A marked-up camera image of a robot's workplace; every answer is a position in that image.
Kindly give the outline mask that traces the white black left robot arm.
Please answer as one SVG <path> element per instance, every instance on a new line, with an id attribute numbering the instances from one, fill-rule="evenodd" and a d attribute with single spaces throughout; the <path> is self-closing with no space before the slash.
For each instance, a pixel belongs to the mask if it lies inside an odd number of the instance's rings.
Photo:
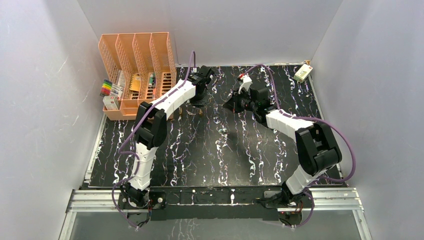
<path id="1" fill-rule="evenodd" d="M 151 170 L 158 148 L 168 135 L 167 121 L 183 104 L 201 107 L 206 102 L 207 87 L 214 78 L 211 67 L 201 66 L 179 80 L 164 95 L 138 106 L 134 126 L 135 157 L 131 175 L 121 188 L 124 199 L 132 207 L 144 208 L 149 203 Z"/>

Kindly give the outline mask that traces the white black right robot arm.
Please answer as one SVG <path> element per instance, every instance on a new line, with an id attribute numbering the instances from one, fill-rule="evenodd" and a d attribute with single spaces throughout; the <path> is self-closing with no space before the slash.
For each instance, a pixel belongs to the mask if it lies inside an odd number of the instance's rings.
<path id="1" fill-rule="evenodd" d="M 294 140 L 299 165 L 282 183 L 280 194 L 288 207 L 295 207 L 304 190 L 342 160 L 339 145 L 328 124 L 288 116 L 271 103 L 266 89 L 234 90 L 223 107 L 235 114 L 252 112 L 258 123 Z"/>

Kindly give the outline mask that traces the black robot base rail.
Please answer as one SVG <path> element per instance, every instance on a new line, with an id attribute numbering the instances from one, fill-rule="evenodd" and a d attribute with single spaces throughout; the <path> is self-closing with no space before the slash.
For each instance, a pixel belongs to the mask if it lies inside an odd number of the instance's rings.
<path id="1" fill-rule="evenodd" d="M 179 219 L 260 219 L 299 224 L 312 206 L 311 192 L 290 193 L 280 186 L 159 187 L 136 191 L 129 186 L 114 190 L 124 215 L 140 225 Z"/>

